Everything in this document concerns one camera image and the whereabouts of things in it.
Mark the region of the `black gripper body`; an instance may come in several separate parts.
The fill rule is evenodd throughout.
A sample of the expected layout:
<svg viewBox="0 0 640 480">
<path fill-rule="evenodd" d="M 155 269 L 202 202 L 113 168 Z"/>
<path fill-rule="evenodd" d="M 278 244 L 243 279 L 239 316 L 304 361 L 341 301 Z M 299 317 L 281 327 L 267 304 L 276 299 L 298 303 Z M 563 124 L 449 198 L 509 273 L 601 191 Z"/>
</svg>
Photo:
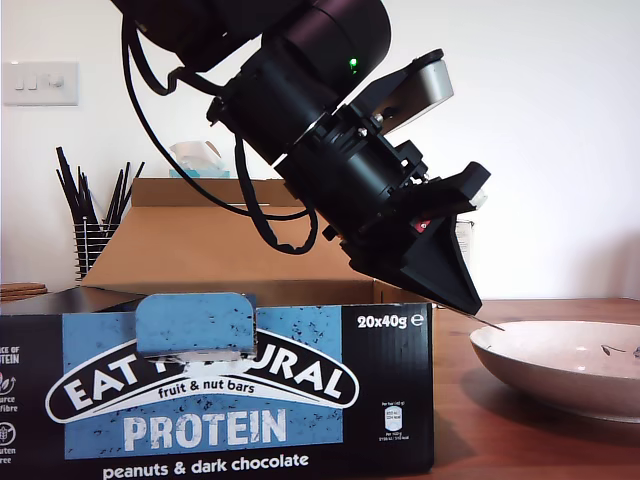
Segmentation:
<svg viewBox="0 0 640 480">
<path fill-rule="evenodd" d="M 392 145 L 382 124 L 353 106 L 325 115 L 277 167 L 309 199 L 350 254 L 403 254 L 445 219 L 474 211 L 490 172 L 477 162 L 432 177 L 410 140 Z"/>
</svg>

